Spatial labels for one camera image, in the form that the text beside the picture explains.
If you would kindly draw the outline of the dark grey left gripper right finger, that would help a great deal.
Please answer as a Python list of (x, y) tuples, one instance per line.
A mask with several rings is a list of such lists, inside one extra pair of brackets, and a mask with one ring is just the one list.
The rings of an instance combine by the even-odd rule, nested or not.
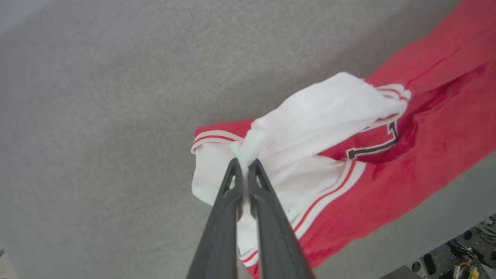
[(248, 170), (250, 212), (257, 221), (260, 279), (315, 279), (260, 160)]

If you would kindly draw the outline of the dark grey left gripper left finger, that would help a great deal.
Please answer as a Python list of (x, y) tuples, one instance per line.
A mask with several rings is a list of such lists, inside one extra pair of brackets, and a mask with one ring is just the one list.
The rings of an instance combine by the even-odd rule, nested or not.
[(186, 279), (238, 279), (237, 222), (242, 213), (243, 174), (228, 164)]

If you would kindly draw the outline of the red and white jersey shirt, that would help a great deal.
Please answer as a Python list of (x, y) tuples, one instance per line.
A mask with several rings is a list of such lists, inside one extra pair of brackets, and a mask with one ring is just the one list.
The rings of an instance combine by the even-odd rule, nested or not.
[(368, 77), (341, 72), (249, 121), (200, 126), (192, 193), (258, 158), (312, 268), (496, 151), (496, 0), (462, 0)]

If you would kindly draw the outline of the grey-green fabric sofa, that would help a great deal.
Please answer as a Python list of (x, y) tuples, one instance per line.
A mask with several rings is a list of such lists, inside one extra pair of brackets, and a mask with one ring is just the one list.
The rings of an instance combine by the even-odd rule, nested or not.
[(23, 279), (184, 279), (197, 126), (366, 76), (458, 0), (51, 0), (0, 34), (0, 248)]

